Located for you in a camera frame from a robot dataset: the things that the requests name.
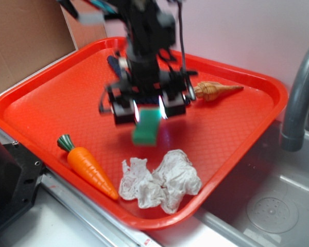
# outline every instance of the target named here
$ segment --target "plastic tray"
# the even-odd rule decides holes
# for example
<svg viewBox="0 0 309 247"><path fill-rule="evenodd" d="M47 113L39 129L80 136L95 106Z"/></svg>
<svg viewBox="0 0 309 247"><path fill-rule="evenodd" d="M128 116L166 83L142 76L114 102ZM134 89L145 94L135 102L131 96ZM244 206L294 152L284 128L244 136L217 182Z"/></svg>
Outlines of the plastic tray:
<svg viewBox="0 0 309 247"><path fill-rule="evenodd" d="M187 55L187 68L199 72L191 78L193 85L217 81L244 89L213 102L192 102L185 115L161 121L156 147L136 147L134 125L117 127L113 115L98 112L104 84L117 80L107 56L124 45L124 38L92 43L11 89L0 97L0 127L121 222L140 230L165 228L198 209L283 110L287 91L271 77ZM181 58L179 52L174 55ZM203 187L197 196L185 196L174 215L160 207L139 209L137 200L112 201L70 169L67 154L56 144L65 133L93 153L117 189L123 160L147 158L152 171L173 149L188 155Z"/></svg>

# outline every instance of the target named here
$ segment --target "sink drain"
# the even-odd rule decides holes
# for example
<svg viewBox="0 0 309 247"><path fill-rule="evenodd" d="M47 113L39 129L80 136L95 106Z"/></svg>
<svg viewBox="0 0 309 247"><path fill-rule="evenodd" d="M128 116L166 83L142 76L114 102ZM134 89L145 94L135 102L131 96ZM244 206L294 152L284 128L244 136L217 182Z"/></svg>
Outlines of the sink drain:
<svg viewBox="0 0 309 247"><path fill-rule="evenodd" d="M247 205L247 216L257 228L268 233L283 233L298 221L293 201L279 192L259 193Z"/></svg>

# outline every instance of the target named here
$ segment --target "sink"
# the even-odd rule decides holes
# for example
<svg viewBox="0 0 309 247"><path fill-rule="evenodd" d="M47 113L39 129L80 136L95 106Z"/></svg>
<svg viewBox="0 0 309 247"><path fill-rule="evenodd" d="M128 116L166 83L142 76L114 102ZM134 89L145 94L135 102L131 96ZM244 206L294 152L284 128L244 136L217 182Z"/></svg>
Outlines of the sink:
<svg viewBox="0 0 309 247"><path fill-rule="evenodd" d="M223 222L222 233L239 236L240 246L309 246L309 132L300 151L287 152L279 147L279 125L267 129L201 206Z"/></svg>

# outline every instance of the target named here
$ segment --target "gray faucet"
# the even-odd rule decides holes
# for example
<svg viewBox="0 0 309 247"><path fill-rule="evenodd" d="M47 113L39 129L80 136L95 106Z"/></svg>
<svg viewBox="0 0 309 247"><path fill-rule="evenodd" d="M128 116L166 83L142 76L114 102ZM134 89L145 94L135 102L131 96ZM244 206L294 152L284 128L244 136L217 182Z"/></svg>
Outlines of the gray faucet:
<svg viewBox="0 0 309 247"><path fill-rule="evenodd" d="M305 129L309 130L309 50L303 58L289 94L280 130L281 148L291 152L300 150Z"/></svg>

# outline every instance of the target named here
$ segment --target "orange carrot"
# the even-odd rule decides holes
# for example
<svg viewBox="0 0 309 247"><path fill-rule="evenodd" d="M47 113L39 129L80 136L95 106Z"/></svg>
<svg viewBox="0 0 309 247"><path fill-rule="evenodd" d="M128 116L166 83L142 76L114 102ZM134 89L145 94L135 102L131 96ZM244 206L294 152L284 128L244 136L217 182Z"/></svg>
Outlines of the orange carrot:
<svg viewBox="0 0 309 247"><path fill-rule="evenodd" d="M62 135L57 144L68 152L67 163L79 176L113 200L118 199L119 195L103 168L86 148L75 147L67 134Z"/></svg>

